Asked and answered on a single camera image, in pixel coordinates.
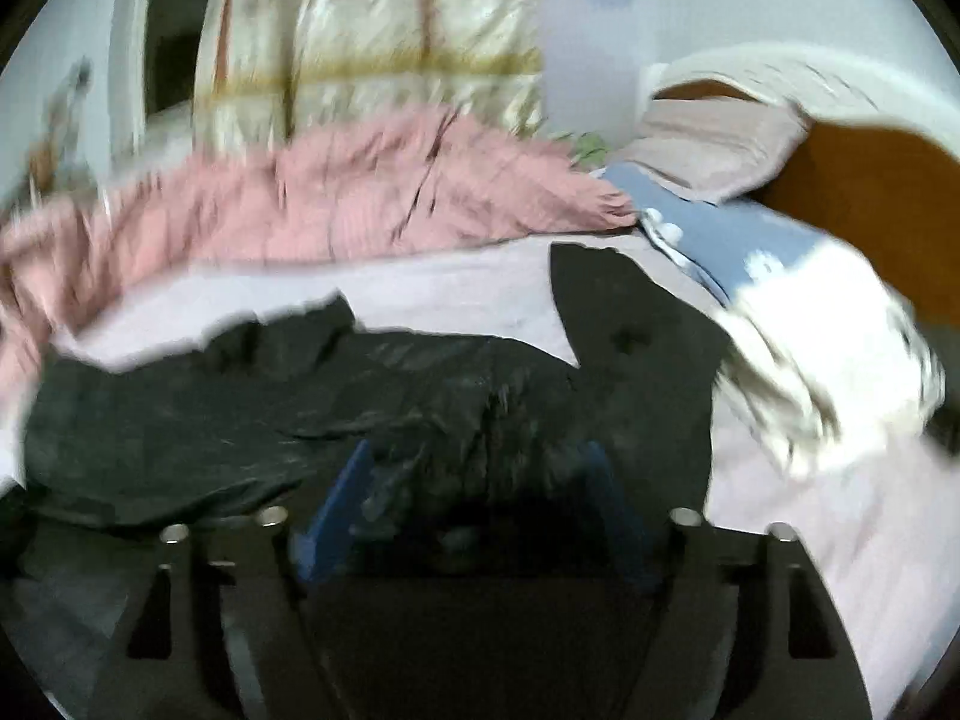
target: metal pin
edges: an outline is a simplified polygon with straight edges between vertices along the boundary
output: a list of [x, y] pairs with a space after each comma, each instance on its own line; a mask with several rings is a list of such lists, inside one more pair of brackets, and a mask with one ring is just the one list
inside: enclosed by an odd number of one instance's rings
[[287, 509], [282, 506], [270, 506], [256, 513], [256, 524], [263, 528], [272, 528], [287, 521]]
[[673, 509], [670, 512], [670, 519], [673, 520], [675, 525], [680, 525], [683, 528], [699, 528], [704, 524], [704, 519], [699, 512], [684, 507]]
[[796, 541], [797, 532], [785, 522], [774, 522], [767, 528], [769, 533], [777, 541]]
[[188, 536], [190, 536], [190, 529], [181, 522], [168, 525], [160, 531], [160, 540], [164, 544], [179, 544], [181, 541], [186, 541]]

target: window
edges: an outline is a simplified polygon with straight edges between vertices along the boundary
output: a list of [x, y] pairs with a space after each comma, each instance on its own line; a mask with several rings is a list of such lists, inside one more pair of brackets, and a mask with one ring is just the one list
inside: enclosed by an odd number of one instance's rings
[[149, 0], [144, 35], [146, 117], [189, 103], [207, 0]]
[[126, 130], [125, 144], [114, 142], [116, 156], [136, 154], [190, 131], [197, 52], [207, 4], [208, 0], [131, 0], [127, 34], [114, 29], [117, 42], [126, 44], [122, 63], [126, 79], [117, 85], [120, 100], [112, 100], [116, 120], [123, 122]]

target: pink blanket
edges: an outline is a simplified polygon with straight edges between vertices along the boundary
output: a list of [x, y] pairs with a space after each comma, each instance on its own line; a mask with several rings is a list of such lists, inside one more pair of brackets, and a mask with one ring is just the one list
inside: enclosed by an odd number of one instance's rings
[[0, 391], [38, 370], [56, 329], [185, 263], [334, 262], [634, 222], [627, 196], [572, 172], [562, 149], [443, 107], [193, 157], [95, 209], [56, 201], [0, 233]]

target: curtain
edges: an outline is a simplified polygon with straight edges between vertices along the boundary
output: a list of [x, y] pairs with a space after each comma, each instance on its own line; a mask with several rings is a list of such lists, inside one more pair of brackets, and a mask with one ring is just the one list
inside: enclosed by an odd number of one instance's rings
[[536, 0], [210, 0], [194, 127], [235, 151], [450, 103], [524, 136], [541, 123], [540, 73]]

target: fabric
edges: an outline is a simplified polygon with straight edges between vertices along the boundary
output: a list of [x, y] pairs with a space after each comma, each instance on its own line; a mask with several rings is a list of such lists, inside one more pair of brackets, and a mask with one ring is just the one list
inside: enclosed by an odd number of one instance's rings
[[58, 328], [191, 262], [317, 263], [634, 223], [629, 199], [449, 108], [320, 127], [275, 154], [205, 161], [104, 198], [62, 201], [0, 233], [0, 391]]
[[[346, 265], [172, 272], [126, 295], [77, 338], [64, 334], [56, 344], [120, 372], [205, 343], [238, 316], [256, 314], [265, 322], [328, 301], [339, 290], [349, 295], [364, 327], [483, 333], [575, 362], [549, 283], [549, 248], [558, 241], [615, 247], [684, 302], [704, 313], [716, 308], [709, 293], [642, 233], [534, 236], [478, 250]], [[19, 401], [24, 416], [31, 402], [32, 394]], [[0, 423], [0, 478], [23, 479], [21, 426], [16, 420]], [[955, 548], [960, 466], [928, 437], [894, 437], [868, 463], [798, 483], [771, 463], [768, 451], [716, 389], [712, 444], [707, 518], [752, 533], [763, 533], [777, 521], [798, 529], [851, 637], [875, 717], [886, 717], [909, 685], [923, 683], [960, 626], [960, 551]], [[0, 535], [8, 532], [0, 527]], [[98, 575], [93, 562], [83, 559], [75, 541], [51, 536], [48, 543], [50, 549], [69, 544], [77, 556], [74, 570], [68, 574], [61, 565], [61, 584], [53, 587], [18, 580], [22, 603], [13, 602], [11, 611], [17, 625], [37, 619], [24, 610], [28, 592], [46, 593], [61, 605], [66, 587], [80, 598], [87, 592], [89, 598], [106, 597], [96, 586], [102, 572]], [[49, 566], [50, 554], [25, 557], [28, 576], [33, 560]], [[917, 598], [925, 603], [916, 603]], [[42, 603], [31, 608], [49, 621]], [[14, 627], [11, 618], [3, 619], [8, 629]], [[72, 621], [64, 621], [65, 630], [86, 629], [91, 620], [101, 619], [81, 608]], [[18, 630], [30, 637], [29, 628]], [[44, 673], [58, 669], [56, 654], [65, 657], [65, 649], [56, 642], [50, 637], [45, 656], [37, 656], [37, 673], [40, 667]], [[34, 638], [34, 646], [39, 643]], [[28, 645], [21, 638], [17, 646]]]
[[806, 129], [798, 111], [752, 100], [653, 100], [640, 138], [613, 161], [637, 164], [683, 199], [719, 203], [776, 177]]
[[722, 207], [680, 199], [636, 165], [616, 163], [600, 175], [630, 196], [650, 242], [723, 305], [770, 269], [793, 268], [832, 240], [745, 197]]
[[312, 124], [447, 103], [517, 135], [541, 123], [536, 0], [210, 0], [194, 127], [215, 151]]
[[923, 429], [943, 372], [858, 251], [747, 199], [679, 199], [634, 165], [603, 177], [726, 307], [715, 314], [733, 337], [720, 385], [787, 473], [837, 470]]
[[442, 508], [549, 487], [595, 440], [638, 466], [640, 512], [700, 507], [725, 335], [616, 252], [554, 247], [551, 275], [579, 372], [513, 341], [355, 332], [342, 299], [122, 375], [54, 357], [27, 424], [28, 490], [48, 517], [88, 527], [226, 517], [366, 437], [388, 464], [419, 458], [397, 472], [433, 480], [425, 499]]
[[943, 399], [943, 370], [859, 252], [821, 245], [737, 294], [720, 385], [784, 470], [836, 471], [916, 436]]

